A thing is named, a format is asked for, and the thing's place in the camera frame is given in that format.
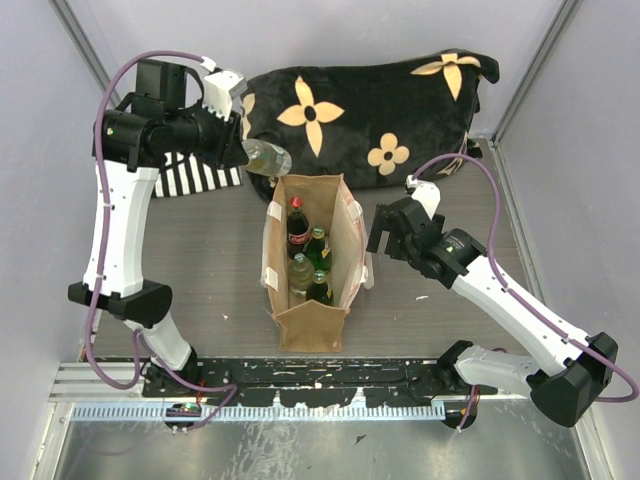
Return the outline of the clear soda bottle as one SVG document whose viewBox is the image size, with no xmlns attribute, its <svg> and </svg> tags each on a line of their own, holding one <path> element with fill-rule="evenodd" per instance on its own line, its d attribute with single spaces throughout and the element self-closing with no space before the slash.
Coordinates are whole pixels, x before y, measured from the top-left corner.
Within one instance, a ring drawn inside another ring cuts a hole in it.
<svg viewBox="0 0 640 480">
<path fill-rule="evenodd" d="M 303 253 L 297 253 L 288 266 L 288 285 L 294 295 L 305 297 L 313 282 L 314 266 Z"/>
<path fill-rule="evenodd" d="M 265 177 L 282 177 L 292 167 L 291 155 L 282 147 L 264 140 L 247 139 L 242 147 L 248 157 L 245 170 Z"/>
</svg>

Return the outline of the green glass bottle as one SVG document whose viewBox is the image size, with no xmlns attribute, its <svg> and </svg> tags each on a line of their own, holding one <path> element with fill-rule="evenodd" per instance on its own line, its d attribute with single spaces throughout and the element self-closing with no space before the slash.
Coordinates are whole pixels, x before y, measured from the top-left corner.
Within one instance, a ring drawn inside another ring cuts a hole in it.
<svg viewBox="0 0 640 480">
<path fill-rule="evenodd" d="M 311 229 L 311 238 L 305 246 L 304 253 L 316 271 L 323 271 L 325 274 L 330 272 L 332 251 L 322 226 Z"/>
<path fill-rule="evenodd" d="M 313 274 L 313 282 L 307 288 L 305 298 L 307 301 L 315 300 L 327 306 L 334 305 L 333 292 L 328 285 L 327 275 L 322 270 L 316 270 Z"/>
</svg>

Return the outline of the brown jute canvas bag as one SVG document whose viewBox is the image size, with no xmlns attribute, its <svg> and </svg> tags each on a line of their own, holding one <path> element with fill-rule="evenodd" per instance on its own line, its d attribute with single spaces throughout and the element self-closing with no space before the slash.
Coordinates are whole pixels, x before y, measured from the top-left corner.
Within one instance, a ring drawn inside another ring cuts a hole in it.
<svg viewBox="0 0 640 480">
<path fill-rule="evenodd" d="M 262 285 L 279 328 L 279 349 L 333 353 L 362 287 L 373 286 L 360 204 L 341 175 L 287 175 L 269 203 Z"/>
</svg>

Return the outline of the coca-cola glass bottle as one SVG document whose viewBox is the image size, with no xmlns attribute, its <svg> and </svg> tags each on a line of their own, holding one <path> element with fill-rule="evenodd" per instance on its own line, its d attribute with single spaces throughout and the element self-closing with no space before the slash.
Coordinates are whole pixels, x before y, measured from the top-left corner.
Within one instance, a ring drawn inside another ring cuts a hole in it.
<svg viewBox="0 0 640 480">
<path fill-rule="evenodd" d="M 290 211 L 287 217 L 287 251 L 293 259 L 296 254 L 303 253 L 305 245 L 310 239 L 310 224 L 303 209 L 300 197 L 289 199 Z"/>
</svg>

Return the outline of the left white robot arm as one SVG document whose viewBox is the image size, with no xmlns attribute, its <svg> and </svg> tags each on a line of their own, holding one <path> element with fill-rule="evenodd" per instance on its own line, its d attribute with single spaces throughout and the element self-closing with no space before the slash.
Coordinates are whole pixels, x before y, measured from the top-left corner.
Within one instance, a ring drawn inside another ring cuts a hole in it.
<svg viewBox="0 0 640 480">
<path fill-rule="evenodd" d="M 85 305 L 84 351 L 91 366 L 98 311 L 121 320 L 144 345 L 165 385 L 178 396 L 200 384 L 194 348 L 180 335 L 170 314 L 172 289 L 146 279 L 142 249 L 149 203 L 166 158 L 195 156 L 212 169 L 238 167 L 240 116 L 233 103 L 244 77 L 201 58 L 205 76 L 168 62 L 168 51 L 129 61 L 115 75 L 136 71 L 134 91 L 114 108 L 107 91 L 94 123 L 97 207 L 89 262 L 81 281 L 68 288 L 70 301 Z"/>
</svg>

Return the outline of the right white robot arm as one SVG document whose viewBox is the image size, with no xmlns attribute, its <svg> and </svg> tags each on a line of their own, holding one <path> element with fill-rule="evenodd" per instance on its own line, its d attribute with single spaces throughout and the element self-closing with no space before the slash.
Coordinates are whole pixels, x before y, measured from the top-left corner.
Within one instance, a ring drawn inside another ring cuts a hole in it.
<svg viewBox="0 0 640 480">
<path fill-rule="evenodd" d="M 444 390 L 470 385 L 528 397 L 548 419 L 572 427 L 610 383 L 618 345 L 608 334 L 572 327 L 490 261 L 486 248 L 461 229 L 445 231 L 443 216 L 406 197 L 375 209 L 367 249 L 385 253 L 471 301 L 527 351 L 519 356 L 459 340 L 436 363 Z"/>
</svg>

